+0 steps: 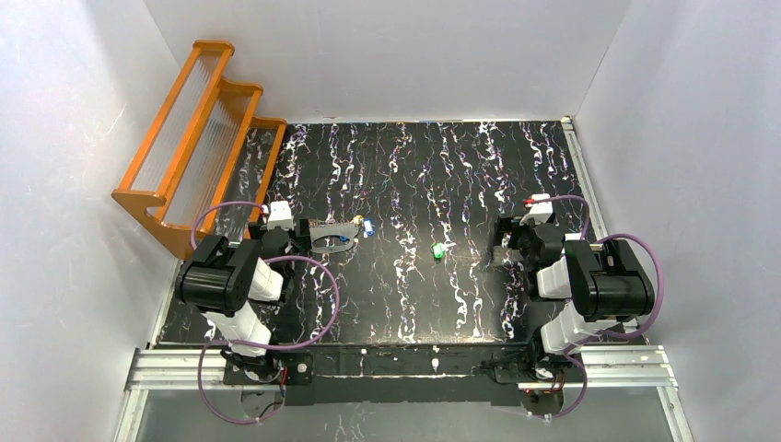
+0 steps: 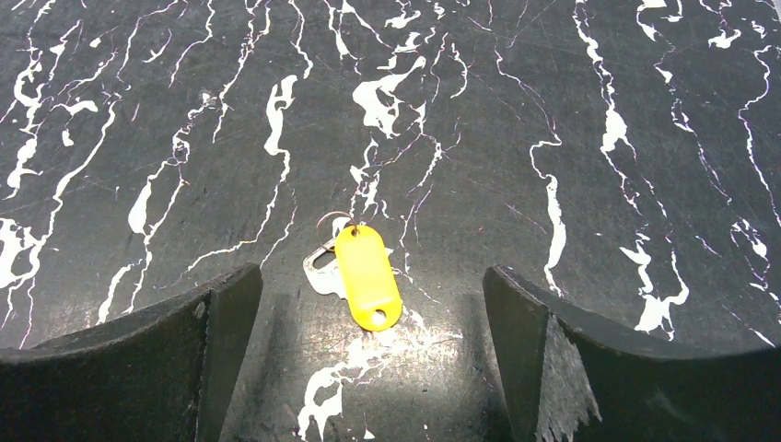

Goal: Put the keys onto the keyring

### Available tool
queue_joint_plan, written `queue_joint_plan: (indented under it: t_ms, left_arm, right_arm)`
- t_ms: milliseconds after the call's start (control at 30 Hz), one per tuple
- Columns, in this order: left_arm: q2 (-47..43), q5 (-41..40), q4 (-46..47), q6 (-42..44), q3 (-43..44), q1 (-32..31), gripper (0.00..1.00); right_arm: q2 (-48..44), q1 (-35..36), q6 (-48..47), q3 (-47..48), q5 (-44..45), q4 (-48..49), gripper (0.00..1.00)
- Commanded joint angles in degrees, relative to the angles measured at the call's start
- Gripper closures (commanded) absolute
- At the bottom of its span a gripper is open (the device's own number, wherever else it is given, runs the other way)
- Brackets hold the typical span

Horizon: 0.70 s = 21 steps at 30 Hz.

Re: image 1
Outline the blue key tag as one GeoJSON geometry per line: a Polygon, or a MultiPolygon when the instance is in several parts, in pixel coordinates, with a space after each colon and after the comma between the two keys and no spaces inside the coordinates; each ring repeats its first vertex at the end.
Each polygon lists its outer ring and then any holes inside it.
{"type": "Polygon", "coordinates": [[[374,227],[369,219],[365,219],[363,222],[364,233],[370,237],[374,235],[374,227]]]}

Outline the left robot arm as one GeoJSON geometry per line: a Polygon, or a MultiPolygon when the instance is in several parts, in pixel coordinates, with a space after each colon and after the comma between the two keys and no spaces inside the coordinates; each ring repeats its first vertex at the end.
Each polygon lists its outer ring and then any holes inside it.
{"type": "Polygon", "coordinates": [[[275,364],[263,348],[244,342],[271,341],[272,333],[262,324],[251,302],[282,304],[295,286],[295,264],[267,259],[307,253],[311,249],[309,225],[305,220],[285,229],[263,222],[249,224],[250,237],[232,245],[227,237],[209,235],[180,268],[174,294],[182,303],[196,308],[229,341],[221,355],[239,368],[264,376],[275,364]]]}

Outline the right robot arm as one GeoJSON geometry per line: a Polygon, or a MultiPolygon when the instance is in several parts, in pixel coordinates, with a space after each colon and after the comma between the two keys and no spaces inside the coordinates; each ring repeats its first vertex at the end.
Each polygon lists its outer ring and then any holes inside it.
{"type": "Polygon", "coordinates": [[[654,311],[656,290],[624,238],[591,244],[551,220],[508,216],[495,222],[493,244],[514,251],[531,300],[564,305],[530,337],[530,369],[569,366],[585,343],[654,311]]]}

